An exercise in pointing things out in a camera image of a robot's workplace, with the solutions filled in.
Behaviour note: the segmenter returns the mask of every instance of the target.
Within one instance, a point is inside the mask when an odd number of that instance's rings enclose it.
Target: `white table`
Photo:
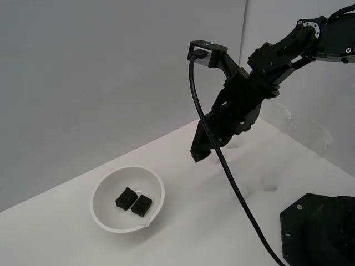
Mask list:
[[[0,213],[1,265],[275,265],[244,214],[219,163],[195,164],[196,123]],[[263,120],[224,149],[237,183],[270,245],[281,256],[279,214],[306,192],[355,196],[355,179]],[[154,169],[166,198],[156,220],[119,235],[89,212],[92,190],[125,165]],[[277,180],[278,189],[261,183]]]

